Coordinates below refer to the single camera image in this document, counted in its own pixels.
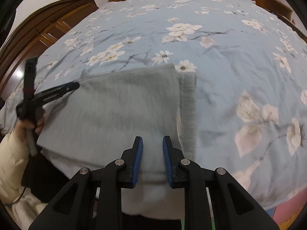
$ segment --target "blue gripper pad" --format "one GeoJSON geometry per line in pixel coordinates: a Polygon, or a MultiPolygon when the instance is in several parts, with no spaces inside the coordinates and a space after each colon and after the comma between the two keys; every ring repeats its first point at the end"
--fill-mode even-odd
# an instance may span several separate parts
{"type": "Polygon", "coordinates": [[[135,187],[136,183],[138,182],[142,155],[143,155],[143,139],[140,138],[138,149],[137,149],[136,155],[135,155],[135,161],[134,161],[134,164],[133,164],[133,172],[132,172],[132,184],[133,184],[134,187],[135,187]]]}
{"type": "Polygon", "coordinates": [[[166,176],[167,181],[170,187],[172,187],[173,180],[172,180],[172,162],[169,156],[169,151],[167,148],[165,137],[163,137],[163,155],[165,160],[165,170],[166,170],[166,176]]]}

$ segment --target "blue floral duvet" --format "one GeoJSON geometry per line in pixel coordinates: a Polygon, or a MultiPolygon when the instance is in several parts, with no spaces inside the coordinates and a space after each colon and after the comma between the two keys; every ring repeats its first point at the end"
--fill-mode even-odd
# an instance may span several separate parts
{"type": "MultiPolygon", "coordinates": [[[[84,69],[167,63],[196,72],[198,164],[226,168],[266,209],[307,187],[307,45],[250,0],[110,2],[39,58],[37,92],[84,69]]],[[[21,97],[19,89],[7,100],[3,128],[21,97]]],[[[68,176],[82,167],[59,160],[68,176]]]]}

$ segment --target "gray towel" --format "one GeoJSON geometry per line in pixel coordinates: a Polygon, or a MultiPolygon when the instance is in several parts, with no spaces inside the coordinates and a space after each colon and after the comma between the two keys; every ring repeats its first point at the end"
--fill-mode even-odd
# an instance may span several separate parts
{"type": "Polygon", "coordinates": [[[162,139],[194,158],[195,73],[174,65],[80,77],[80,88],[54,104],[38,144],[62,156],[105,166],[144,143],[141,179],[165,181],[162,139]]]}

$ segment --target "pink surface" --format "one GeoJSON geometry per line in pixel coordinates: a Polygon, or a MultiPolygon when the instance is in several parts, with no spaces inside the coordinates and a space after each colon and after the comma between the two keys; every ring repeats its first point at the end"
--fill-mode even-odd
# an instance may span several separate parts
{"type": "Polygon", "coordinates": [[[289,220],[294,214],[301,209],[307,201],[307,189],[301,191],[291,200],[276,207],[273,219],[280,225],[289,220]]]}

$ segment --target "cream jacket sleeve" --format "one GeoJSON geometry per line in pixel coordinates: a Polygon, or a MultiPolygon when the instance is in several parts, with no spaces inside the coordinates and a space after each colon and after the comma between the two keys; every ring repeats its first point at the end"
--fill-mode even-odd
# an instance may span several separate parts
{"type": "MultiPolygon", "coordinates": [[[[0,143],[0,199],[3,204],[13,203],[23,188],[21,179],[28,163],[29,149],[14,133],[8,134],[0,143]]],[[[27,230],[36,216],[45,208],[30,189],[13,206],[6,207],[22,230],[27,230]]]]}

